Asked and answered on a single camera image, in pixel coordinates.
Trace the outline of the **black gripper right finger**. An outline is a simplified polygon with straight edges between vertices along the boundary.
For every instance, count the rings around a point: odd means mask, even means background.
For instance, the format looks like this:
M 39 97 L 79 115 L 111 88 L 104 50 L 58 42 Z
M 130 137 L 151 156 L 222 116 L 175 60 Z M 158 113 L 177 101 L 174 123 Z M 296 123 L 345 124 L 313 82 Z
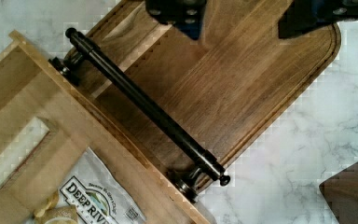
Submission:
M 293 0 L 278 21 L 278 37 L 296 38 L 339 21 L 358 21 L 358 0 Z

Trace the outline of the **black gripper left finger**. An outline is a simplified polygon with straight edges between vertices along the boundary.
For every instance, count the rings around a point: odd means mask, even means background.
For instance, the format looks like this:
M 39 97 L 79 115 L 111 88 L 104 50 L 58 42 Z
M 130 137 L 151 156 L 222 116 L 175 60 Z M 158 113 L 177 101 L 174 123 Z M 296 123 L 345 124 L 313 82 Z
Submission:
M 200 38 L 207 0 L 145 0 L 147 13 L 160 24 L 178 29 L 192 40 Z

